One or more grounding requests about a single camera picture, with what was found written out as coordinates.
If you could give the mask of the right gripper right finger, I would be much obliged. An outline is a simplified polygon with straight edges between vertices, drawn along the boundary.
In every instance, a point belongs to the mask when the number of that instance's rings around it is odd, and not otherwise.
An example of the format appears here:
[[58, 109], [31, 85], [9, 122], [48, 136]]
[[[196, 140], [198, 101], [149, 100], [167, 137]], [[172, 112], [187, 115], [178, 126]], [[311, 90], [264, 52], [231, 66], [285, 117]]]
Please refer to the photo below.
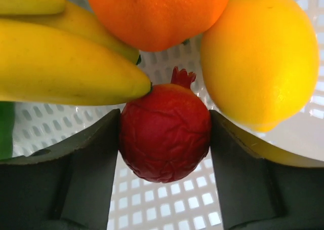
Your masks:
[[211, 157], [225, 229], [323, 229], [323, 162], [211, 110]]

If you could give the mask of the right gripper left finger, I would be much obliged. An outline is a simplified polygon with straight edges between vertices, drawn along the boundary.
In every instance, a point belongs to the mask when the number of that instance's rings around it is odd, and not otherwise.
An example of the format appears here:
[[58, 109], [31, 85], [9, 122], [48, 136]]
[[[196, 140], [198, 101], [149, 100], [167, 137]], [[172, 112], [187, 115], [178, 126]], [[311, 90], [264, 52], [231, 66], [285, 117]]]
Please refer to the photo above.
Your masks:
[[32, 155], [1, 161], [1, 229], [106, 229], [120, 110]]

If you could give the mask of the red pomegranate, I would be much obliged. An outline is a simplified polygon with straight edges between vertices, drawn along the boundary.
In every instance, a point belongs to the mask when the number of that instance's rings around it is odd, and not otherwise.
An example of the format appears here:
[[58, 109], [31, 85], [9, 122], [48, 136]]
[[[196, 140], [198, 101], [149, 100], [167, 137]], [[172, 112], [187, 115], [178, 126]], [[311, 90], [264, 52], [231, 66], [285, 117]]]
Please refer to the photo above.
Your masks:
[[211, 114], [190, 86], [196, 74], [174, 67], [171, 82], [152, 86], [120, 115], [119, 152], [133, 173], [154, 183], [178, 181], [207, 155]]

